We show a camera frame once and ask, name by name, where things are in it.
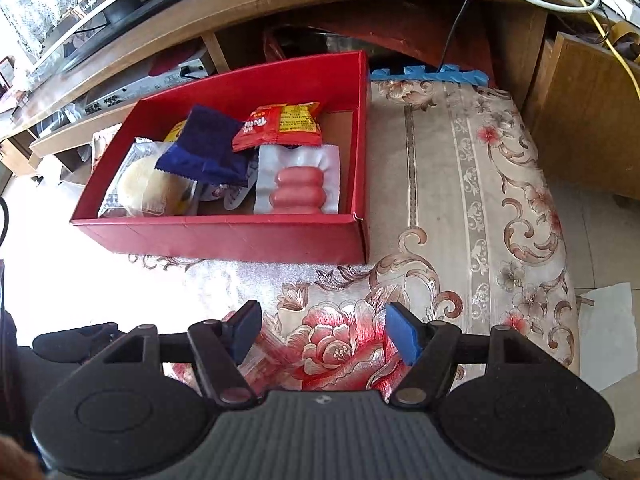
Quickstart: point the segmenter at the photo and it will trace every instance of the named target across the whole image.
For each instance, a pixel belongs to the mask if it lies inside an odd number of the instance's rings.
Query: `paper on floor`
[[[631,284],[597,288],[582,295],[595,302],[580,308],[580,378],[596,391],[638,370]]]

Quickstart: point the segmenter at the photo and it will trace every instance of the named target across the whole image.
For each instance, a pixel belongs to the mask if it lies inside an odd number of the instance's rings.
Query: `white plastic package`
[[[254,213],[336,214],[339,199],[338,146],[260,146]]]
[[[190,210],[196,182],[156,170],[171,142],[136,142],[125,156],[104,197],[98,218],[175,216]]]

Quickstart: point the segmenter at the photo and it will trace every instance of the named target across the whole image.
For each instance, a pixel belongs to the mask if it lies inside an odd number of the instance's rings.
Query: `open cardboard box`
[[[366,111],[363,52],[289,59],[227,72],[142,99],[89,179],[71,223],[110,251],[249,262],[362,264],[366,225]],[[197,216],[97,218],[135,137],[163,140],[194,104],[244,121],[260,105],[319,101],[323,140],[340,147],[338,214],[252,214],[201,204]]]

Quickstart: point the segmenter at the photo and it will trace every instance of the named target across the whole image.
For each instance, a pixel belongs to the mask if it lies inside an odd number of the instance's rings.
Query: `vacuum-sealed sausage package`
[[[336,214],[339,199],[338,146],[260,146],[254,213]]]

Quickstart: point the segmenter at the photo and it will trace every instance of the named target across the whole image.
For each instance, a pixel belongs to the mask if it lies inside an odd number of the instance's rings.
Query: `white cable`
[[[565,12],[567,14],[583,14],[585,12],[592,12],[600,6],[600,0],[593,0],[593,3],[590,6],[586,6],[586,7],[583,7],[583,6],[569,7],[569,6],[556,5],[556,4],[546,2],[545,0],[524,0],[524,1],[530,4],[533,4],[535,6],[542,7],[543,9],[546,9],[546,10],[551,10],[553,12]]]

